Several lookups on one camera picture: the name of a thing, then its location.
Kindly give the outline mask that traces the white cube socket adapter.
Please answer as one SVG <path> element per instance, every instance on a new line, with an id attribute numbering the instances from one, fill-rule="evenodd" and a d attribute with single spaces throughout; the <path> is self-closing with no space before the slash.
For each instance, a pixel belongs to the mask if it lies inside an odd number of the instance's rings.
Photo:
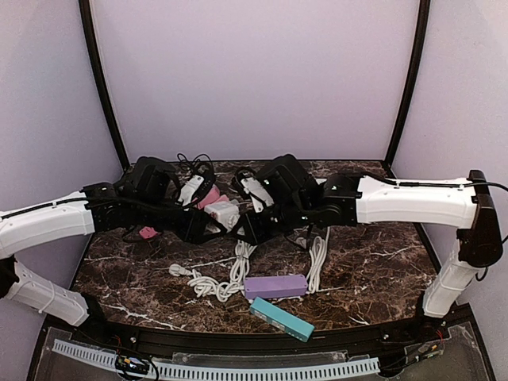
<path id="1" fill-rule="evenodd" d="M 240 218 L 240 208 L 234 202 L 220 201 L 205 206 L 204 211 L 230 232 Z"/>

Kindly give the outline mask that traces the pink plug adapter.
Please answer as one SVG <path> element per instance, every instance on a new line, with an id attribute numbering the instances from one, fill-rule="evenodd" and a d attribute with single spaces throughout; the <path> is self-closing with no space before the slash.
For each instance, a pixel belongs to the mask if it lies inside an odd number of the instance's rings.
<path id="1" fill-rule="evenodd" d="M 138 234 L 143 240 L 149 240 L 156 237 L 159 233 L 154 228 L 145 226 L 140 229 Z"/>

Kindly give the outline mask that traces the white three-pin plug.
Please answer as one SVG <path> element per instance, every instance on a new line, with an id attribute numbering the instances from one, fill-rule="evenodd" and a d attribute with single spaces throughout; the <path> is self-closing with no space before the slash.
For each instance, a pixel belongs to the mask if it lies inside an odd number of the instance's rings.
<path id="1" fill-rule="evenodd" d="M 169 268 L 168 268 L 168 271 L 171 275 L 173 276 L 189 276 L 189 277 L 192 277 L 193 276 L 193 271 L 190 271 L 186 268 L 184 268 L 183 266 L 180 266 L 178 264 L 172 264 Z"/>

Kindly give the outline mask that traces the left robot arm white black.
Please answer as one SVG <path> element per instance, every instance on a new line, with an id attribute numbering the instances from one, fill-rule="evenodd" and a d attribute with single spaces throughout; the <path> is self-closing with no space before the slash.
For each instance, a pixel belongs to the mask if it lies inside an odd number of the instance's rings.
<path id="1" fill-rule="evenodd" d="M 111 183 L 84 187 L 1 216 L 1 296 L 51 315 L 73 327 L 101 317 L 94 297 L 70 291 L 27 268 L 16 255 L 70 237 L 143 226 L 173 232 L 181 241 L 203 244 L 226 234 L 226 228 L 196 202 L 165 198 L 149 201 L 128 196 Z"/>

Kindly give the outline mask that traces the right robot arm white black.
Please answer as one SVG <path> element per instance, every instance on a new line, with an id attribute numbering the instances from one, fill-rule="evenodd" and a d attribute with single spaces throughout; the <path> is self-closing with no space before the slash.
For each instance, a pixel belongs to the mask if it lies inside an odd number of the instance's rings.
<path id="1" fill-rule="evenodd" d="M 452 231 L 451 247 L 439 254 L 440 270 L 422 297 L 421 310 L 429 318 L 444 317 L 479 271 L 502 257 L 498 214 L 480 171 L 449 180 L 336 173 L 302 181 L 277 171 L 244 178 L 241 186 L 253 209 L 241 214 L 232 233 L 251 245 L 310 226 L 403 222 Z"/>

